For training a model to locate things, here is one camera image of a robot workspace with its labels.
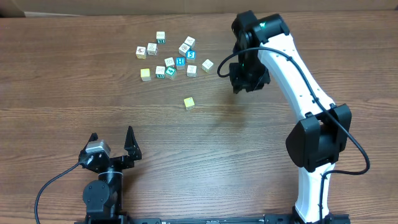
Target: yellow block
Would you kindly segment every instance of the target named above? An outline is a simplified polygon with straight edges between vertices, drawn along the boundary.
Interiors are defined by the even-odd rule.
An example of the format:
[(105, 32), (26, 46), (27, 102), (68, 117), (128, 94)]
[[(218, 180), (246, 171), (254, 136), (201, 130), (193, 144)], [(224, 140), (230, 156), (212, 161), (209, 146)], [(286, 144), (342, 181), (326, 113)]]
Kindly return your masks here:
[(142, 81), (150, 80), (150, 70), (149, 68), (141, 69), (141, 79)]
[(185, 108), (187, 110), (193, 109), (195, 107), (195, 103), (193, 102), (193, 98), (192, 97), (184, 99), (184, 103), (185, 103)]

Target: wood grain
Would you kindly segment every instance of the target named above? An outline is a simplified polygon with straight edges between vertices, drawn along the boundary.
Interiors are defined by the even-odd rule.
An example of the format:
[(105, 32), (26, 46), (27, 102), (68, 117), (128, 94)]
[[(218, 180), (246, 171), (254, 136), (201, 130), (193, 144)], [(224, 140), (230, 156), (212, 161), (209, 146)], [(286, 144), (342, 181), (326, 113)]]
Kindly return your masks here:
[[(186, 36), (197, 40), (197, 65), (217, 66), (231, 53), (234, 14), (0, 19), (0, 223), (34, 223), (41, 186), (72, 166), (92, 132), (124, 154), (131, 125), (143, 151), (125, 171), (124, 208), (133, 217), (238, 217), (290, 213), (297, 168), (284, 141), (292, 112), (274, 81), (232, 94), (228, 79), (198, 69), (176, 80), (142, 82), (139, 71), (177, 57)], [(351, 132), (372, 167), (361, 177), (334, 175), (329, 206), (353, 223), (398, 218), (398, 13), (284, 13), (308, 68), (337, 104), (353, 113)], [(135, 50), (164, 30), (159, 55)], [(183, 99), (197, 104), (186, 111)], [(348, 144), (337, 165), (360, 170)], [(77, 169), (40, 199), (42, 223), (85, 216)]]

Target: block with letter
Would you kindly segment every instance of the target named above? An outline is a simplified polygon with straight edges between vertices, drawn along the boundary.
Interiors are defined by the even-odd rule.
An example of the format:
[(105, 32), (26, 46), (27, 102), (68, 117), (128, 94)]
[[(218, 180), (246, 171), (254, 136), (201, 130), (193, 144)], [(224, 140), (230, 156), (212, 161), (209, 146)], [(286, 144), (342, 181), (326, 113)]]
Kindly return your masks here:
[(187, 52), (187, 62), (193, 63), (197, 57), (197, 53), (193, 50)]
[(147, 52), (149, 55), (157, 55), (157, 44), (148, 44)]
[(165, 76), (166, 76), (166, 78), (173, 80), (175, 78), (176, 72), (177, 72), (177, 70), (174, 67), (167, 67)]
[(193, 47), (195, 46), (195, 39), (188, 36), (184, 43), (190, 46), (191, 49), (193, 49)]
[(189, 76), (189, 77), (197, 76), (197, 66), (196, 65), (188, 65), (187, 76)]
[(166, 68), (164, 66), (156, 66), (156, 78), (166, 78), (164, 75)]
[(150, 70), (149, 68), (141, 69), (142, 81), (150, 81)]
[(213, 62), (207, 59), (205, 60), (205, 62), (203, 62), (201, 68), (208, 73), (211, 70), (211, 68), (213, 68), (213, 65), (214, 65)]
[(174, 64), (174, 59), (171, 58), (167, 58), (164, 60), (164, 63), (166, 64), (166, 67), (174, 67), (175, 68), (175, 64)]
[(185, 69), (185, 58), (176, 58), (175, 65), (177, 66), (177, 70)]
[(166, 44), (166, 33), (164, 31), (156, 32), (156, 41), (158, 44)]
[(195, 107), (195, 103), (193, 102), (192, 97), (184, 99), (184, 104), (185, 104), (185, 109), (187, 109), (187, 110), (194, 109), (194, 107)]
[(145, 59), (147, 58), (147, 50), (145, 47), (137, 47), (136, 51), (137, 58)]
[(180, 52), (180, 55), (182, 56), (187, 56), (187, 52), (190, 50), (190, 46), (187, 44), (182, 44), (180, 48), (178, 49), (178, 52)]

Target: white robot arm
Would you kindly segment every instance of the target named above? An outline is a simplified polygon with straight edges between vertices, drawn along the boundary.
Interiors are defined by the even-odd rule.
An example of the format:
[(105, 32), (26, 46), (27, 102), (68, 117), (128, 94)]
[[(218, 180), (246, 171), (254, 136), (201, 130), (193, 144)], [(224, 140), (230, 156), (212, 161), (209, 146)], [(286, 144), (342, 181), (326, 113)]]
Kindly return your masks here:
[[(238, 14), (232, 30), (237, 38), (234, 54), (220, 64), (218, 75), (229, 76), (234, 93), (238, 93), (242, 89), (261, 89), (270, 82), (269, 74), (272, 74), (297, 122), (286, 139), (289, 156), (298, 167), (298, 199), (293, 210), (293, 217), (297, 219), (294, 221), (316, 223), (329, 219), (330, 172), (346, 145), (344, 131), (348, 132), (351, 123), (349, 108), (336, 106), (320, 88), (278, 14), (261, 20), (251, 11)], [(222, 65), (235, 55), (239, 56), (239, 63), (231, 63), (229, 74), (220, 75)]]
[[(300, 65), (311, 87), (316, 91), (320, 103), (327, 110), (330, 109), (330, 105), (334, 105), (333, 100), (319, 87), (303, 60), (300, 58), (291, 34), (279, 34), (271, 37), (268, 39), (267, 43), (260, 44), (260, 46), (280, 50), (290, 55)], [(294, 112), (296, 121), (305, 119), (308, 113), (313, 115), (322, 113), (319, 106), (313, 103), (313, 96), (310, 94), (299, 71), (290, 61), (277, 53), (266, 50), (259, 50), (258, 57), (279, 84), (280, 89)], [(327, 163), (317, 167), (313, 172), (307, 171), (304, 167), (298, 168), (298, 199), (295, 203), (295, 209), (305, 223), (317, 222), (319, 220), (318, 204), (322, 174), (326, 171), (333, 170), (334, 166), (335, 164)], [(330, 174), (325, 180), (323, 189), (322, 218), (329, 214), (327, 206), (329, 181)]]

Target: toy block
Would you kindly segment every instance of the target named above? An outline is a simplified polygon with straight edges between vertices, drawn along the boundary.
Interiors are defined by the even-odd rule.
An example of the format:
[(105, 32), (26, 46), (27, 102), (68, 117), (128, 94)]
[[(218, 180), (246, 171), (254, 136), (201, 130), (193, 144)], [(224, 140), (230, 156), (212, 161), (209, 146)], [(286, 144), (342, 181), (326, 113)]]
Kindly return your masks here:
[(178, 52), (180, 52), (180, 55), (182, 56), (187, 56), (187, 52), (190, 50), (190, 46), (187, 44), (182, 44), (180, 48), (178, 49)]
[(184, 43), (190, 46), (191, 49), (193, 49), (193, 47), (195, 46), (195, 39), (188, 36)]
[(156, 32), (156, 41), (158, 44), (166, 44), (166, 34), (164, 31)]
[(148, 44), (147, 52), (149, 55), (157, 55), (157, 44)]
[(177, 70), (174, 67), (167, 67), (165, 76), (166, 78), (173, 80), (175, 78), (176, 72)]
[(166, 68), (163, 66), (156, 66), (156, 78), (166, 78), (166, 76), (164, 75)]
[(213, 62), (207, 59), (205, 60), (205, 62), (203, 62), (201, 68), (208, 73), (211, 70), (211, 68), (213, 68), (213, 65), (214, 65)]
[(175, 65), (177, 66), (177, 70), (185, 69), (185, 58), (176, 58)]
[(164, 63), (166, 64), (166, 67), (174, 67), (175, 68), (175, 64), (174, 64), (174, 59), (171, 58), (167, 58), (164, 60)]
[(146, 51), (145, 47), (137, 47), (136, 55), (137, 55), (137, 58), (139, 58), (139, 59), (147, 58), (147, 51)]
[(142, 81), (150, 81), (150, 70), (149, 68), (141, 69)]
[(196, 77), (197, 76), (197, 66), (196, 65), (188, 65), (187, 67), (187, 76)]
[(193, 50), (187, 52), (187, 62), (193, 63), (197, 57), (197, 53)]
[(194, 107), (195, 107), (195, 103), (193, 102), (192, 97), (184, 99), (184, 104), (185, 104), (185, 109), (187, 109), (187, 110), (194, 109)]

